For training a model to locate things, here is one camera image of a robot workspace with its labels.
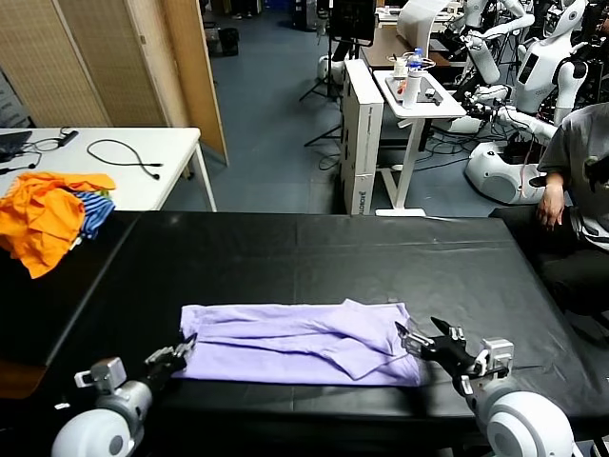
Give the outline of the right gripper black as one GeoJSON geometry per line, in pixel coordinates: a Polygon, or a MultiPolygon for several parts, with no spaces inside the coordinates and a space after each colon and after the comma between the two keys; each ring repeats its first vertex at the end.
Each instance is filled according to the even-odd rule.
{"type": "Polygon", "coordinates": [[[473,373],[476,358],[466,350],[462,327],[453,326],[435,316],[431,316],[430,320],[442,334],[431,340],[395,321],[402,348],[413,356],[438,363],[451,378],[460,379],[463,375],[473,373]]]}

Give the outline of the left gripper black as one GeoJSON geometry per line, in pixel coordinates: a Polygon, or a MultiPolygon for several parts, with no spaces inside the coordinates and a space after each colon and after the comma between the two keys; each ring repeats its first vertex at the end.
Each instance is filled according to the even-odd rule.
{"type": "Polygon", "coordinates": [[[197,343],[196,332],[185,337],[174,347],[164,347],[155,350],[146,359],[145,384],[150,389],[163,389],[171,376],[187,367],[187,361],[197,343]]]}

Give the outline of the person's bare hand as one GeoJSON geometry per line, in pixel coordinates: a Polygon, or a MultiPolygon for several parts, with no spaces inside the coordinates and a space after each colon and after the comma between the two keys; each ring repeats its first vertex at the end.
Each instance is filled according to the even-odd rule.
{"type": "Polygon", "coordinates": [[[545,229],[553,229],[562,224],[564,191],[561,184],[548,184],[538,206],[538,219],[545,229]]]}

